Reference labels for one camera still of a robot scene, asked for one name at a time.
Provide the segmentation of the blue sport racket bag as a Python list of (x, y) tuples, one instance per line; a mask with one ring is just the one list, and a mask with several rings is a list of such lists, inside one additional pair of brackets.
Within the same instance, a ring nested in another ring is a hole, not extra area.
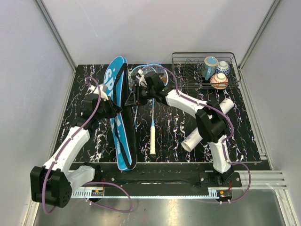
[(116, 149), (117, 166), (120, 171), (130, 171), (136, 167), (137, 142), (132, 107), (126, 106), (129, 97), (127, 60), (115, 57), (106, 69), (104, 85), (106, 95), (120, 112), (110, 119), (111, 131)]

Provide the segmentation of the blue badminton racket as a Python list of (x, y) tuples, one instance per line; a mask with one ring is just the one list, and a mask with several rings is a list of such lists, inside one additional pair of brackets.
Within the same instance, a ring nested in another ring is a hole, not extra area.
[(143, 74), (146, 74), (146, 69), (144, 69), (146, 67), (146, 65), (138, 65), (135, 68), (133, 68), (129, 74), (128, 74), (128, 87), (129, 87), (129, 91), (130, 93), (134, 91), (134, 86), (138, 85), (138, 79), (136, 78), (136, 74), (138, 72), (139, 69), (143, 70)]
[[(161, 73), (162, 75), (160, 76), (160, 79), (163, 81), (164, 85), (166, 86), (168, 84), (168, 74), (167, 71), (163, 68), (161, 68), (159, 64), (149, 64), (152, 69), (157, 72)], [(155, 104), (155, 99), (152, 99), (152, 121), (151, 121), (151, 127), (150, 127), (150, 156), (154, 157), (156, 155), (156, 129), (155, 129), (155, 122), (154, 122), (154, 104)]]

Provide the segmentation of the white shuttlecock tube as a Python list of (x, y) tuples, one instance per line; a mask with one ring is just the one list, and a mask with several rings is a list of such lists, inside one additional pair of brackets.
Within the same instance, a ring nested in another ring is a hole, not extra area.
[(226, 134), (229, 123), (224, 115), (234, 106), (231, 99), (225, 98), (222, 102), (209, 101), (203, 109), (195, 114), (197, 127), (181, 142), (181, 146), (187, 152), (191, 152), (202, 140), (205, 142), (217, 141)]

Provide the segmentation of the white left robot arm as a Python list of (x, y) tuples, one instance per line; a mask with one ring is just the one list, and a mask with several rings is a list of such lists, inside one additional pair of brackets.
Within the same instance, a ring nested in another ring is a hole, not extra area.
[(72, 192), (86, 183), (97, 186), (102, 180), (99, 164), (85, 162), (69, 172), (73, 160), (95, 132), (99, 120), (110, 119), (122, 111), (110, 97), (89, 94), (84, 100), (83, 114), (76, 119), (66, 139), (43, 166), (30, 172), (31, 197), (34, 202), (63, 208)]

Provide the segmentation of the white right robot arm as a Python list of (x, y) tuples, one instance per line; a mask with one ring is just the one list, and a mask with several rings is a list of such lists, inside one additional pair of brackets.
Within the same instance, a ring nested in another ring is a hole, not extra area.
[(223, 109), (219, 103), (195, 99), (166, 85), (163, 74), (156, 71), (143, 73), (140, 69), (135, 73), (131, 72), (128, 81), (130, 95), (126, 105), (145, 105), (148, 100), (155, 99), (196, 119), (196, 134), (192, 139), (196, 143), (203, 140), (209, 144), (216, 172), (213, 176), (215, 184), (222, 187), (229, 183), (233, 169), (226, 147), (229, 139), (226, 128), (233, 125), (226, 113), (233, 107), (233, 102), (225, 99), (222, 104), (226, 109)]

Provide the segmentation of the blue ceramic mug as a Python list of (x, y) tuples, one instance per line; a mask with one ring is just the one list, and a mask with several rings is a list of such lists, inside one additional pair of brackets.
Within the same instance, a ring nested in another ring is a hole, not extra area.
[(216, 67), (218, 65), (218, 60), (213, 56), (208, 56), (204, 59), (204, 63), (201, 66), (200, 74), (205, 80), (210, 80), (213, 76)]

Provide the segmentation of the red white patterned bowl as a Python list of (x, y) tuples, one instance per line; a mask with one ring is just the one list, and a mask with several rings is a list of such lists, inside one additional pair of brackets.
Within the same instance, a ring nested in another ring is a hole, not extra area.
[(216, 73), (210, 78), (210, 84), (215, 89), (225, 89), (228, 87), (228, 78), (223, 73)]

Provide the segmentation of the blue white patterned bowl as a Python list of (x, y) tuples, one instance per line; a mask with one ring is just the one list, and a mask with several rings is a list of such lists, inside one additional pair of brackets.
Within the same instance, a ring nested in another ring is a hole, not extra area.
[(226, 76), (230, 74), (230, 66), (226, 61), (219, 61), (218, 65), (216, 66), (215, 73), (223, 73)]

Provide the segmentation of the aluminium frame post left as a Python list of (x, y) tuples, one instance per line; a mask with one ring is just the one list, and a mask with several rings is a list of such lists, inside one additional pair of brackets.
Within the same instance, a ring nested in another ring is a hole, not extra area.
[(71, 54), (69, 53), (44, 1), (42, 0), (34, 0), (34, 3), (37, 5), (39, 12), (42, 14), (43, 19), (45, 20), (47, 26), (50, 29), (50, 32), (52, 33), (56, 43), (58, 44), (62, 54), (64, 55), (68, 65), (73, 71), (76, 71), (76, 64), (74, 60), (71, 57)]

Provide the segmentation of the aluminium frame post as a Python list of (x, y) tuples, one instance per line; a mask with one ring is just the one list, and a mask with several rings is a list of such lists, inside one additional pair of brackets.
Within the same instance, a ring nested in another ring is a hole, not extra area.
[(261, 36), (264, 34), (266, 28), (268, 27), (270, 21), (272, 20), (273, 16), (275, 15), (277, 9), (279, 8), (279, 6), (281, 5), (283, 1), (282, 0), (273, 0), (270, 8), (268, 9), (263, 21), (261, 22), (254, 38), (252, 39), (245, 55), (243, 56), (240, 65), (239, 65), (239, 69), (243, 69), (243, 67), (246, 65), (247, 60), (249, 59), (249, 57), (251, 56), (253, 50), (255, 49), (257, 43), (259, 42)]
[(42, 0), (34, 0), (34, 3), (37, 5), (39, 12), (42, 14), (43, 19), (45, 20), (47, 26), (50, 29), (50, 32), (52, 33), (56, 43), (58, 44), (62, 54), (64, 55), (68, 65), (73, 71), (76, 71), (76, 64), (74, 60), (71, 57), (71, 54), (69, 53), (44, 1)]

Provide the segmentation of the aluminium frame post right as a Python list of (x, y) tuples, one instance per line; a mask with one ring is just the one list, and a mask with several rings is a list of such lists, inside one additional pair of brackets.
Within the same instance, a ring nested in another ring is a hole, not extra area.
[(261, 22), (254, 38), (252, 39), (245, 55), (243, 56), (240, 65), (239, 65), (239, 69), (243, 69), (243, 67), (246, 65), (247, 60), (249, 59), (249, 57), (251, 56), (253, 50), (255, 49), (257, 43), (259, 42), (261, 36), (264, 34), (266, 28), (268, 27), (270, 21), (272, 20), (273, 16), (275, 15), (277, 9), (279, 8), (279, 6), (281, 5), (283, 1), (282, 0), (273, 0), (270, 8), (268, 9), (263, 21)]

